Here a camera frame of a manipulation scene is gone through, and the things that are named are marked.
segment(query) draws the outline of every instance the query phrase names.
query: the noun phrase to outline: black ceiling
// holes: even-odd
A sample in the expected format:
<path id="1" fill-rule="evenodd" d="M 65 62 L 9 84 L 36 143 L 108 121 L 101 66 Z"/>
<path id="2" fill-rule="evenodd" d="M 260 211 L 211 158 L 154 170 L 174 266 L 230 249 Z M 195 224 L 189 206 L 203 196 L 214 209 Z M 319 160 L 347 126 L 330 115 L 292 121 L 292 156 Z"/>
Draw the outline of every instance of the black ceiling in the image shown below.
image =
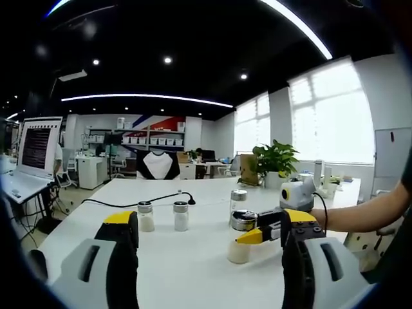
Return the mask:
<path id="1" fill-rule="evenodd" d="M 388 35 L 367 9 L 350 7 L 345 0 L 282 2 L 321 38 L 334 59 L 392 51 Z M 5 25 L 13 31 L 5 39 L 3 116 L 23 109 L 26 113 L 16 119 L 67 115 L 69 110 L 159 115 L 165 109 L 165 115 L 202 113 L 216 120 L 232 109 L 157 98 L 61 99 L 151 93 L 237 106 L 325 62 L 291 22 L 258 0 L 71 0 L 45 18 L 54 4 L 29 1 Z M 173 58 L 169 66 L 165 55 Z M 93 59 L 100 64 L 94 66 Z M 87 77 L 54 84 L 57 77 L 83 69 Z M 242 73 L 247 80 L 239 79 Z"/>

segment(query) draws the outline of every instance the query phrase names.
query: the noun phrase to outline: floor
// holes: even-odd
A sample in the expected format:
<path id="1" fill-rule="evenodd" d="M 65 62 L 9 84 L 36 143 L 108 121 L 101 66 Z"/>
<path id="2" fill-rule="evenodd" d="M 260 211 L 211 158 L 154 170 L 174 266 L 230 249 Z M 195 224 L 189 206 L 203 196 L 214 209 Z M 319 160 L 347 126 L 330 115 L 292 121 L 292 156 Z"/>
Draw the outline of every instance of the floor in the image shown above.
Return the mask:
<path id="1" fill-rule="evenodd" d="M 97 187 L 94 190 L 85 190 L 85 189 L 76 189 L 75 187 L 68 187 L 66 189 L 62 189 L 60 191 L 61 200 L 64 202 L 64 205 L 69 210 L 68 213 L 74 211 L 81 203 L 82 200 L 89 198 L 93 195 L 96 191 L 102 188 L 103 185 Z M 60 220 L 64 220 L 67 215 L 61 212 L 61 210 L 54 205 L 54 217 Z M 43 234 L 42 232 L 38 231 L 37 229 L 34 230 L 33 234 L 27 235 L 21 242 L 21 246 L 24 251 L 28 252 L 31 249 L 36 249 L 36 247 L 40 246 L 41 243 L 46 239 L 47 234 Z"/>

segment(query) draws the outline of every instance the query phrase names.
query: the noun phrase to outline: glass jar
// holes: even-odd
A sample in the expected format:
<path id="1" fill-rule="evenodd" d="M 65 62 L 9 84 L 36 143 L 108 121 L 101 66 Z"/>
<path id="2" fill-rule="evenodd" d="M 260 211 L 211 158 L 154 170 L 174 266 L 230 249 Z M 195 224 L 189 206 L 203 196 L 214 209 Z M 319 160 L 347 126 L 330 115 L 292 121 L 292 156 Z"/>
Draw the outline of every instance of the glass jar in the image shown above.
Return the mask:
<path id="1" fill-rule="evenodd" d="M 152 203 L 148 201 L 140 201 L 137 205 L 137 214 L 139 231 L 152 232 L 155 230 Z"/>
<path id="2" fill-rule="evenodd" d="M 189 206 L 185 201 L 176 201 L 173 204 L 174 229 L 184 232 L 189 228 Z"/>
<path id="3" fill-rule="evenodd" d="M 256 226 L 258 214 L 253 211 L 234 211 L 230 217 L 229 251 L 227 259 L 235 264 L 249 262 L 250 245 L 237 243 L 236 239 Z"/>
<path id="4" fill-rule="evenodd" d="M 246 209 L 246 190 L 232 190 L 230 193 L 230 205 L 229 205 L 229 224 L 232 218 L 232 213 L 234 211 L 240 211 Z"/>

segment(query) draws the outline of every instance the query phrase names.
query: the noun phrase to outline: metal lid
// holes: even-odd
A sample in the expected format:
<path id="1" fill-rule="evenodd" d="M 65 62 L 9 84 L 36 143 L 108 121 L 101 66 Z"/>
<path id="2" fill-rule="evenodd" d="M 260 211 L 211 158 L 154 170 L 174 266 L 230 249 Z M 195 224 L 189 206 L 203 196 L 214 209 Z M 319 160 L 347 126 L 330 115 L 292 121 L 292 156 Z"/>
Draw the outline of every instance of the metal lid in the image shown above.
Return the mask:
<path id="1" fill-rule="evenodd" d="M 137 210 L 141 214 L 148 214 L 153 211 L 153 205 L 150 201 L 140 201 L 137 205 Z"/>
<path id="2" fill-rule="evenodd" d="M 247 191 L 246 190 L 232 190 L 230 194 L 230 199 L 232 201 L 245 201 L 247 197 Z"/>
<path id="3" fill-rule="evenodd" d="M 247 232 L 253 230 L 258 220 L 258 214 L 253 211 L 234 211 L 230 217 L 230 226 L 232 229 Z"/>
<path id="4" fill-rule="evenodd" d="M 176 201 L 173 203 L 174 212 L 187 212 L 187 209 L 189 209 L 189 206 L 185 201 Z"/>

